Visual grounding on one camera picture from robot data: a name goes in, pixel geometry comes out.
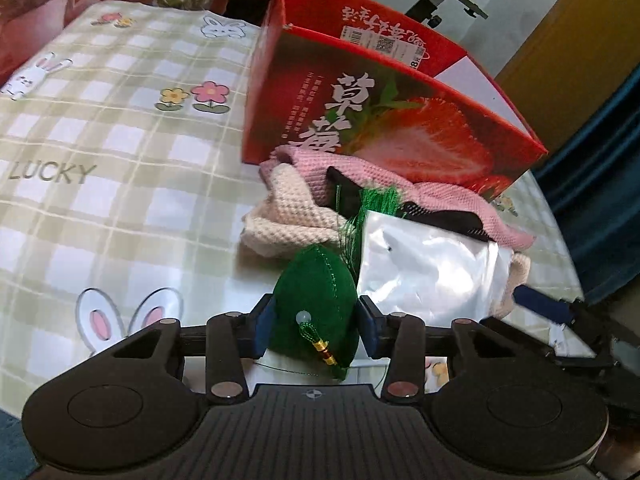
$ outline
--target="strawberry image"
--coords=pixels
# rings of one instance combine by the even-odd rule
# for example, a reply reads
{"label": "strawberry image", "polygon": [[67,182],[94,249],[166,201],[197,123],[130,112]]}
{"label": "strawberry image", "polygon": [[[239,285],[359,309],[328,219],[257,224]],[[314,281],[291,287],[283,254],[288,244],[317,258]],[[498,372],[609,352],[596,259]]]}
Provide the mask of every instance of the strawberry image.
{"label": "strawberry image", "polygon": [[504,175],[489,175],[472,182],[467,182],[464,186],[471,191],[478,193],[485,200],[492,200],[511,184],[513,179]]}
{"label": "strawberry image", "polygon": [[342,152],[411,182],[462,184],[488,175],[494,164],[462,111],[441,98],[409,99],[371,116]]}

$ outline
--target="white rabbit print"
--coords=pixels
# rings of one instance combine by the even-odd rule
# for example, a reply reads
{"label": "white rabbit print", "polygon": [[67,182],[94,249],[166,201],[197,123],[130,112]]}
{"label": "white rabbit print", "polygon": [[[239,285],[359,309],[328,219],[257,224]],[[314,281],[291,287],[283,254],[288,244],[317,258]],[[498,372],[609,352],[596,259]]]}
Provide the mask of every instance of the white rabbit print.
{"label": "white rabbit print", "polygon": [[244,38],[246,23],[229,22],[223,25],[212,16],[204,16],[205,25],[200,29],[205,38]]}
{"label": "white rabbit print", "polygon": [[0,92],[10,95],[15,101],[37,88],[47,75],[73,64],[70,59],[55,59],[55,57],[53,52],[49,52],[39,57],[34,64],[21,68],[0,88]]}
{"label": "white rabbit print", "polygon": [[99,288],[82,291],[76,302],[78,331],[91,350],[91,355],[106,350],[162,318],[180,319],[181,315],[182,296],[169,287],[153,291],[140,303],[127,331],[124,330],[117,307]]}

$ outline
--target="yellow flower print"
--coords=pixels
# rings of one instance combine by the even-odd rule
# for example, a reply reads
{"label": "yellow flower print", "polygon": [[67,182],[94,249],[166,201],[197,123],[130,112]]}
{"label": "yellow flower print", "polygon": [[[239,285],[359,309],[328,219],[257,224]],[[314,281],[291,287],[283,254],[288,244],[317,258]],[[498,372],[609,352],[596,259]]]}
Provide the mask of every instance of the yellow flower print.
{"label": "yellow flower print", "polygon": [[133,25],[133,20],[131,18],[120,18],[117,22],[114,23],[116,27],[126,28]]}
{"label": "yellow flower print", "polygon": [[165,88],[160,92],[160,95],[162,96],[160,100],[163,103],[173,103],[174,105],[181,104],[182,101],[189,97],[189,94],[182,88]]}
{"label": "yellow flower print", "polygon": [[154,106],[162,112],[174,112],[182,108],[182,102],[189,94],[182,88],[165,88],[160,91],[159,103]]}

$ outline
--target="pink flower print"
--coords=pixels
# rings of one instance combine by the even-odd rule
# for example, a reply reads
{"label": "pink flower print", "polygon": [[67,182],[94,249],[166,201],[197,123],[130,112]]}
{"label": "pink flower print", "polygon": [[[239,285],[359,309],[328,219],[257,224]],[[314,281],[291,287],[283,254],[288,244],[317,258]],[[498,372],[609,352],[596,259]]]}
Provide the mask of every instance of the pink flower print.
{"label": "pink flower print", "polygon": [[114,22],[119,20],[122,17],[122,14],[119,12],[108,12],[107,14],[103,14],[96,21],[91,22],[92,25],[106,25],[107,23]]}
{"label": "pink flower print", "polygon": [[121,17],[122,14],[119,12],[108,12],[107,14],[100,16],[100,20],[103,22],[113,22],[115,20],[119,20]]}
{"label": "pink flower print", "polygon": [[201,86],[192,88],[191,93],[196,96],[196,101],[199,103],[213,101],[214,103],[222,104],[226,103],[229,87],[217,85],[213,81],[205,81]]}

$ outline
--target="rabbit ears print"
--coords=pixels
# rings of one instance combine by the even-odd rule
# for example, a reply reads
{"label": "rabbit ears print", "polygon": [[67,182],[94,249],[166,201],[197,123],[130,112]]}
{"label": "rabbit ears print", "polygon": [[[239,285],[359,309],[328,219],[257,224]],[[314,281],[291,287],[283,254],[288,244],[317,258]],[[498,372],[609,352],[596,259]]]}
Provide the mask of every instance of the rabbit ears print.
{"label": "rabbit ears print", "polygon": [[126,336],[142,330],[163,317],[182,316],[182,297],[174,288],[159,288],[136,309],[128,330],[111,298],[98,288],[84,290],[76,303],[78,331],[92,355],[102,352]]}
{"label": "rabbit ears print", "polygon": [[206,38],[244,38],[242,22],[229,22],[223,25],[212,16],[203,17],[205,25],[200,29]]}
{"label": "rabbit ears print", "polygon": [[56,55],[53,52],[48,52],[44,56],[38,58],[35,66],[43,69],[45,72],[52,73],[57,72],[58,70],[62,70],[63,68],[66,68],[73,64],[73,61],[71,61],[70,59],[56,60],[55,57]]}

